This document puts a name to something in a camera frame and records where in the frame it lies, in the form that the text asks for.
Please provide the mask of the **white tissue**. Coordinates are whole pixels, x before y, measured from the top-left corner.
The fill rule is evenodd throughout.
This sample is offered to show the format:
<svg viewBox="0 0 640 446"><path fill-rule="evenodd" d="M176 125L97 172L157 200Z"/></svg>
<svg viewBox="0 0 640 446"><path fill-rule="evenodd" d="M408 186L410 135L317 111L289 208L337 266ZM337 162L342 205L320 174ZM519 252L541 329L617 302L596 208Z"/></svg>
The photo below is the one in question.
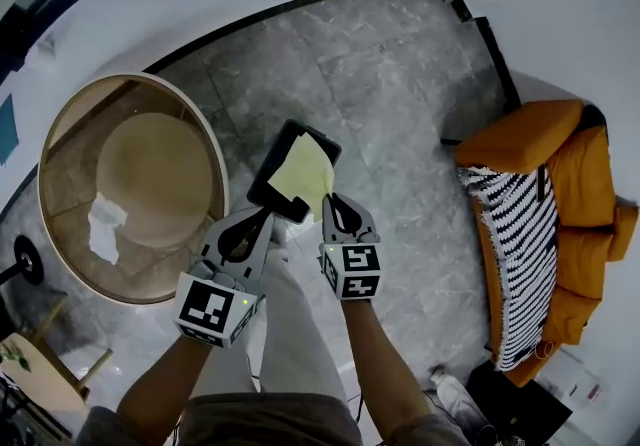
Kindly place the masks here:
<svg viewBox="0 0 640 446"><path fill-rule="evenodd" d="M88 213L89 247L111 265L119 259L116 230L126 224L127 217L122 207L97 193Z"/></svg>

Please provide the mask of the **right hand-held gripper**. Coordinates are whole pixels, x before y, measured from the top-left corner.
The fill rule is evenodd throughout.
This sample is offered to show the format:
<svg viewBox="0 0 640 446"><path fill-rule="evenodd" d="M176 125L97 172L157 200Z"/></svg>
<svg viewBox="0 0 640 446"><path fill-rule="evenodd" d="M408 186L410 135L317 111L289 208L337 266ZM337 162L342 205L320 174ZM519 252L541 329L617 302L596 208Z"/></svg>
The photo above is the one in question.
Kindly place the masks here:
<svg viewBox="0 0 640 446"><path fill-rule="evenodd" d="M370 300L381 288L382 250L372 215L355 200L333 193L322 201L320 268L340 301Z"/></svg>

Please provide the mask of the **round glass coffee table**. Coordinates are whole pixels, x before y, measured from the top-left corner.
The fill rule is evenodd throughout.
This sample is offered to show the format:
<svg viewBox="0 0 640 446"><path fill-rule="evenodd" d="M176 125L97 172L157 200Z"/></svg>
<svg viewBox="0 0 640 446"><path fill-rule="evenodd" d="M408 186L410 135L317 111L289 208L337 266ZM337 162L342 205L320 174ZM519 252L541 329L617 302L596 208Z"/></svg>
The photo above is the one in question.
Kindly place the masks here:
<svg viewBox="0 0 640 446"><path fill-rule="evenodd" d="M38 196L59 258L85 286L125 305L171 300L206 229L229 211L221 146L175 85L147 73L113 74L77 90L46 135ZM89 247L100 192L127 213L116 265Z"/></svg>

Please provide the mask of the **small green leafy plant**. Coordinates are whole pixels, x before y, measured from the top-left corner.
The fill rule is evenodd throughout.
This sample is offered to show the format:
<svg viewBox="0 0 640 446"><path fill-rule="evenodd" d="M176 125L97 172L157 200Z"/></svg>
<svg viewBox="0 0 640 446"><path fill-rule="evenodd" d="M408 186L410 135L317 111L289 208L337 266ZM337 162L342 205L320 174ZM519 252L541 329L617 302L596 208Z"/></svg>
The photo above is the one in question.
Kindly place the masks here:
<svg viewBox="0 0 640 446"><path fill-rule="evenodd" d="M14 362L23 371L31 372L28 360L24 357L22 350L15 344L0 344L0 362Z"/></svg>

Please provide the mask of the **yellow cloth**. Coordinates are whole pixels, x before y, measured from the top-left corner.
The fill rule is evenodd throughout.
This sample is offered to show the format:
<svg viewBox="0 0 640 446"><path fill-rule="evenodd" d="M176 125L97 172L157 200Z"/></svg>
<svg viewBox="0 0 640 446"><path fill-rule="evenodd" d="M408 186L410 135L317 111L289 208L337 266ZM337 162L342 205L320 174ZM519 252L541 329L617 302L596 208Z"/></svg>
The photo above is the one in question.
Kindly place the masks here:
<svg viewBox="0 0 640 446"><path fill-rule="evenodd" d="M318 142L304 133L293 142L268 184L289 201L300 198L318 222L324 197L333 193L334 168Z"/></svg>

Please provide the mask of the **person's right forearm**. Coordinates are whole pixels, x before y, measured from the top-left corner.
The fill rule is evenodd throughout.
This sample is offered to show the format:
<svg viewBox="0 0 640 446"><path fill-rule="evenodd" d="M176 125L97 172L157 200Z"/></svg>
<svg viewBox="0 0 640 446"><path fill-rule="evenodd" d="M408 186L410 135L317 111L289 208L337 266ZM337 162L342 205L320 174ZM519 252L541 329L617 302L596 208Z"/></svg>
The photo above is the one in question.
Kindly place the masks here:
<svg viewBox="0 0 640 446"><path fill-rule="evenodd" d="M415 376L397 352L370 302L341 303L364 403L381 438L430 413Z"/></svg>

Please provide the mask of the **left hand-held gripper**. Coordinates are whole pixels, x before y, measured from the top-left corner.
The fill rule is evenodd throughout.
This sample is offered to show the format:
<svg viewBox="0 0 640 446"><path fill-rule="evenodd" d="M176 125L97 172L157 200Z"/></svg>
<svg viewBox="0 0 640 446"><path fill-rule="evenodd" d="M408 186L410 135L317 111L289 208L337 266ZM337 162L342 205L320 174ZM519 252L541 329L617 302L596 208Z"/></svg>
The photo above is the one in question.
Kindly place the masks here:
<svg viewBox="0 0 640 446"><path fill-rule="evenodd" d="M200 257L179 276L174 323L180 332L209 345L230 348L263 298L261 273L274 226L266 207L250 207L215 221Z"/></svg>

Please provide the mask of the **person's grey printed t-shirt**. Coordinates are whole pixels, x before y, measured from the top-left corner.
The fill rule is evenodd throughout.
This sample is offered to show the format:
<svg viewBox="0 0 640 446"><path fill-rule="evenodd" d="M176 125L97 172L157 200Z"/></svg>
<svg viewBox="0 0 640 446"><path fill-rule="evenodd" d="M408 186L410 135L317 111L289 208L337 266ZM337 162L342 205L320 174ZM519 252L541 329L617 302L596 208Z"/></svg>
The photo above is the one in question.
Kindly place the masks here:
<svg viewBox="0 0 640 446"><path fill-rule="evenodd" d="M387 446L471 446L460 428L428 414L392 432ZM94 407L75 446L145 446L115 412ZM311 393L235 393L192 398L177 446L363 446L358 425L342 401Z"/></svg>

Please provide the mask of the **wooden side table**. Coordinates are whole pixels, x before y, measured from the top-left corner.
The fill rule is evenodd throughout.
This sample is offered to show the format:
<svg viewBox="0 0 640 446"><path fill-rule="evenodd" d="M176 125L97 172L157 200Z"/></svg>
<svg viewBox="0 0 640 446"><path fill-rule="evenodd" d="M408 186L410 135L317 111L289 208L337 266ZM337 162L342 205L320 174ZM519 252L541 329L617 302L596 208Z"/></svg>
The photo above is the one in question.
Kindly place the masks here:
<svg viewBox="0 0 640 446"><path fill-rule="evenodd" d="M64 364L47 344L45 336L68 300L66 293L61 294L40 326L23 334L14 326L0 299L0 344L18 346L31 367L31 372L26 372L14 362L0 362L0 375L49 414L85 418L89 413L88 383L113 351L106 349L81 377L74 375Z"/></svg>

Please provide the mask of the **white flat box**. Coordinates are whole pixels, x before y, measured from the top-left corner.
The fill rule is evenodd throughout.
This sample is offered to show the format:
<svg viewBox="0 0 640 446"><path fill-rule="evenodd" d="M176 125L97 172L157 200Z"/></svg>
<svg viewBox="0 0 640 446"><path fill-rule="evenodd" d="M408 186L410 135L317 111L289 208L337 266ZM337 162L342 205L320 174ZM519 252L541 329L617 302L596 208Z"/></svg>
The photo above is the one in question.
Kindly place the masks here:
<svg viewBox="0 0 640 446"><path fill-rule="evenodd" d="M535 381L572 411L592 408L605 389L598 375L562 348L549 357Z"/></svg>

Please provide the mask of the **black waste bin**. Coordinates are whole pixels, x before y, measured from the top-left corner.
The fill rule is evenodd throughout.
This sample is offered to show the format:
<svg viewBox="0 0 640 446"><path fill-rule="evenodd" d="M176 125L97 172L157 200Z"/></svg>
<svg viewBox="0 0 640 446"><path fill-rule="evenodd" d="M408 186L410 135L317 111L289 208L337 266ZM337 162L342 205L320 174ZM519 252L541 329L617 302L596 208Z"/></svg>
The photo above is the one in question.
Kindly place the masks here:
<svg viewBox="0 0 640 446"><path fill-rule="evenodd" d="M342 148L338 143L311 126L294 119L287 119L271 145L247 193L248 201L253 205L267 207L276 215L295 224L301 224L306 219L310 211L309 206L299 197L289 201L279 194L268 183L268 180L282 165L294 141L305 133L308 133L319 144L331 165L334 166L336 164L342 152Z"/></svg>

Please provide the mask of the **wooden shelf rack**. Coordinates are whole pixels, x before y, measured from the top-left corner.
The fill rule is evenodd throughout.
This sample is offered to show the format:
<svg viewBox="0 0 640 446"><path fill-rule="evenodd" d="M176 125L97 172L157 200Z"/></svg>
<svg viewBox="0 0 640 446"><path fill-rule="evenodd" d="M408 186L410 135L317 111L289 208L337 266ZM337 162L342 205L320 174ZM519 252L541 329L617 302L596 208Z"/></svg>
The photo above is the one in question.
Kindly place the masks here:
<svg viewBox="0 0 640 446"><path fill-rule="evenodd" d="M71 433L0 377L0 446L72 446Z"/></svg>

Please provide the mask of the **person's light trousers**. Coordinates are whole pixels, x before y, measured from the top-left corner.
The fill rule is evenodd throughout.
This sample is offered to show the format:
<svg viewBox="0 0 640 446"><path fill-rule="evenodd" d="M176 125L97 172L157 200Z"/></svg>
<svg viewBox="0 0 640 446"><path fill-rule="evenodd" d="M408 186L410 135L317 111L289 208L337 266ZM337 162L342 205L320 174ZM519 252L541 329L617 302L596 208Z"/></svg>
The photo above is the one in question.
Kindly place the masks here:
<svg viewBox="0 0 640 446"><path fill-rule="evenodd" d="M313 319L302 288L291 274L286 228L278 219L272 232L260 282L266 296L266 339L259 372L251 378L246 341L230 349L214 348L191 393L324 395L347 402L338 369Z"/></svg>

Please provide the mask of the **blue sheet on floor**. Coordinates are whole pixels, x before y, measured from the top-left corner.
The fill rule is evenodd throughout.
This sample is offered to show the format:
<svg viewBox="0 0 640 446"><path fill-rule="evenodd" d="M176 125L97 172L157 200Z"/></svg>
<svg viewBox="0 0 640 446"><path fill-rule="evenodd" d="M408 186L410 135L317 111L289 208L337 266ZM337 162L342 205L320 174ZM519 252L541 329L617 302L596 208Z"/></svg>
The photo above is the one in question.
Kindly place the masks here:
<svg viewBox="0 0 640 446"><path fill-rule="evenodd" d="M13 99L8 95L0 105L0 166L5 166L19 145Z"/></svg>

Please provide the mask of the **black white striped blanket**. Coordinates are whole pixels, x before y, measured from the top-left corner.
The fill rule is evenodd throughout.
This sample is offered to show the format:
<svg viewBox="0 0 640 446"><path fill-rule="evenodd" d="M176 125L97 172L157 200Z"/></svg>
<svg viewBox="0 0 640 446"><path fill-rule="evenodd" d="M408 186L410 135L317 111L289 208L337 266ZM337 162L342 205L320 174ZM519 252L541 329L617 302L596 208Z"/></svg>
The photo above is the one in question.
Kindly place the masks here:
<svg viewBox="0 0 640 446"><path fill-rule="evenodd" d="M533 354L556 283L556 201L547 169L546 200L537 201L536 171L458 170L461 183L480 203L480 221L497 262L501 331L495 364L504 372Z"/></svg>

